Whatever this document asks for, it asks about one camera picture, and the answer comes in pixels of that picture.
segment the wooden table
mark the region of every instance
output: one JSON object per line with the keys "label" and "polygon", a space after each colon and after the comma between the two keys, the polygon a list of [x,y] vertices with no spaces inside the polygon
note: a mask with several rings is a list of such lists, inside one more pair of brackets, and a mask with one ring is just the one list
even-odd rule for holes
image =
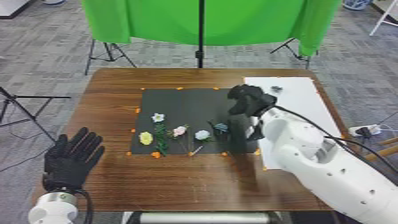
{"label": "wooden table", "polygon": [[344,126],[312,73],[293,69],[101,69],[92,77],[67,125],[72,135],[88,127],[104,138],[106,153],[85,189],[95,211],[293,211],[328,210],[294,176],[262,171],[255,155],[127,156],[134,108],[142,90],[227,88],[243,76],[310,77],[328,111]]}

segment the white flower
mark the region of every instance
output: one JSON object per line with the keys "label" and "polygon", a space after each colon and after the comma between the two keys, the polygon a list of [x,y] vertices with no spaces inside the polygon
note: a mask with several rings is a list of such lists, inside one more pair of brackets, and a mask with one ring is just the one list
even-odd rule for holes
{"label": "white flower", "polygon": [[154,115],[152,115],[152,122],[158,123],[158,122],[161,122],[163,120],[165,120],[165,115],[154,113]]}
{"label": "white flower", "polygon": [[197,133],[195,133],[195,139],[198,141],[205,140],[209,138],[209,132],[205,130],[200,130]]}
{"label": "white flower", "polygon": [[174,137],[177,137],[179,135],[182,135],[186,132],[186,127],[179,126],[174,130],[172,130],[172,135]]}

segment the white paper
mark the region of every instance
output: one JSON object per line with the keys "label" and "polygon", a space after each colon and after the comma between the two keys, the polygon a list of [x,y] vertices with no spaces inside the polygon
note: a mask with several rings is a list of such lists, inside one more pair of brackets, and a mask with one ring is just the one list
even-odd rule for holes
{"label": "white paper", "polygon": [[[277,97],[277,105],[305,116],[333,136],[341,136],[310,78],[246,77],[245,84],[261,87],[262,92]],[[282,87],[278,93],[271,92],[271,86]],[[266,139],[259,140],[259,149],[266,169],[280,169],[269,156],[271,144]]]}

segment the black mat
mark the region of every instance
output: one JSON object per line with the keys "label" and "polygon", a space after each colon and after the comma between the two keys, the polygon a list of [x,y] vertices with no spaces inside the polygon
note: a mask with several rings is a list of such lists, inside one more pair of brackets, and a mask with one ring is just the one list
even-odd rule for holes
{"label": "black mat", "polygon": [[[243,115],[229,116],[227,110],[234,105],[234,101],[227,100],[229,89],[188,89],[188,90],[145,90],[142,93],[140,114],[134,125],[134,134],[131,141],[131,153],[149,154],[154,151],[154,143],[143,146],[138,142],[138,134],[149,132],[152,134],[154,123],[150,116],[154,113],[165,114],[166,130],[188,124],[188,135],[181,137],[179,142],[184,147],[189,143],[189,151],[200,146],[200,142],[193,141],[193,134],[198,130],[211,133],[213,141],[204,143],[198,151],[202,153],[252,153],[257,148],[255,142],[245,141],[245,130],[250,120]],[[223,123],[229,125],[227,136],[214,136],[211,125]],[[186,154],[181,144],[168,139],[166,154]]]}

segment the yellow flower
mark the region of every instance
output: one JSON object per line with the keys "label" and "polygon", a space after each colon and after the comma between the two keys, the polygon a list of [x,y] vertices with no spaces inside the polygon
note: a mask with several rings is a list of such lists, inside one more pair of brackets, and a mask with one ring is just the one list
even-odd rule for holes
{"label": "yellow flower", "polygon": [[152,143],[152,135],[149,132],[140,133],[140,143],[143,145],[150,145],[150,143]]}

